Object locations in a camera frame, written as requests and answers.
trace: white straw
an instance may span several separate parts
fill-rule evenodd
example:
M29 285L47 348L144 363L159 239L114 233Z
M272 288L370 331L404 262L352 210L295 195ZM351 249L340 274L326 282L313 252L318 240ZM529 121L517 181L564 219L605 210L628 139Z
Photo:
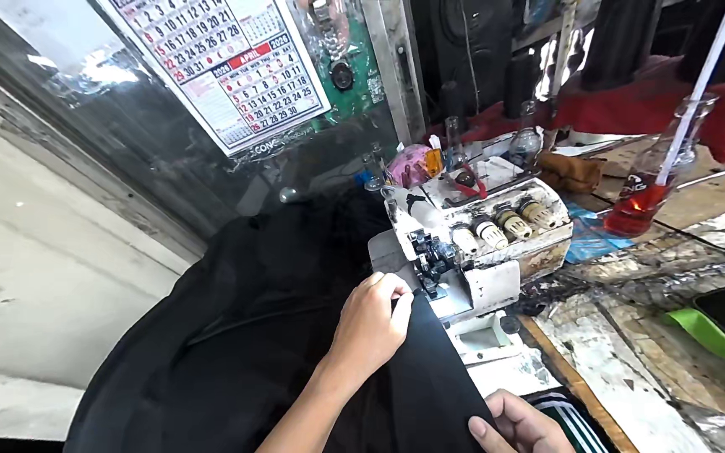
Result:
M699 79L695 82L693 93L690 94L690 104L687 106L687 111L681 117L681 120L676 129L676 135L673 137L673 142L670 143L670 150L668 150L665 163L662 164L662 169L659 170L657 175L657 185L666 185L667 177L670 175L670 169L673 168L673 164L676 162L678 156L678 150L681 149L681 143L684 142L684 137L687 134L687 128L690 127L690 121L695 115L695 108L698 105L698 101L704 94L704 89L707 88L707 83L712 75L712 70L715 69L715 63L718 62L720 52L723 50L725 45L725 14L723 20L718 27L718 32L715 34L715 40L712 42L710 52L707 54L707 59L704 60L704 67L701 69Z

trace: red fabric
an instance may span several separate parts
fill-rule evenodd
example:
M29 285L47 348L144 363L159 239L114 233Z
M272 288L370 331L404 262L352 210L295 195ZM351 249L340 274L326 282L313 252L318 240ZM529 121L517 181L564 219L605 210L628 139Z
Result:
M667 128L673 112L692 90L692 85L675 76L680 60L681 57L651 57L631 84L598 92L580 90L580 77L575 74L561 88L553 124L540 125L571 126L578 132L594 134L659 133ZM701 128L700 140L715 160L725 163L725 83L710 86L707 91L718 94L720 99ZM469 124L470 130L462 137L464 142L490 139L518 127L518 121L503 117L502 103L470 118ZM443 128L431 128L431 133L443 135Z

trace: bottle with red liquid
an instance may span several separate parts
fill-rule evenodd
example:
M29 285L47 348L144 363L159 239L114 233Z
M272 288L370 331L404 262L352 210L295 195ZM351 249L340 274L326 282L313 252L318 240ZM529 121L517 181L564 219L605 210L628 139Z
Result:
M714 94L704 94L700 101L690 101L689 98L685 98L676 110L675 118L667 130L650 148L636 156L631 165L629 178L620 190L614 208L603 220L603 227L608 233L624 238L636 238L650 229L653 216L667 201L673 188L693 168L699 128L717 100L718 97ZM657 175L665 162L679 121L690 107L690 103L695 104L695 115L690 120L690 126L681 143L676 161L670 169L667 182L665 185L657 185Z

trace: calendar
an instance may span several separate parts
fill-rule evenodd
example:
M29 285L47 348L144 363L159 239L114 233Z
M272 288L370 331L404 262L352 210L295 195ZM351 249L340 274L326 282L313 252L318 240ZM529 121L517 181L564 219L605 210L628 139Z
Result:
M230 156L330 105L285 0L97 0Z

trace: right hand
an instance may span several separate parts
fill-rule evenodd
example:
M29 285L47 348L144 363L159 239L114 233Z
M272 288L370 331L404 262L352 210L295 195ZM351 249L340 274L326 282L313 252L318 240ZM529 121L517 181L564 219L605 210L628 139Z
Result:
M487 453L574 452L558 423L508 390L492 393L486 404L502 435L480 417L469 419L469 432Z
M392 299L398 299L393 311ZM365 279L343 305L323 362L356 391L404 343L412 301L410 287L396 274L374 273Z

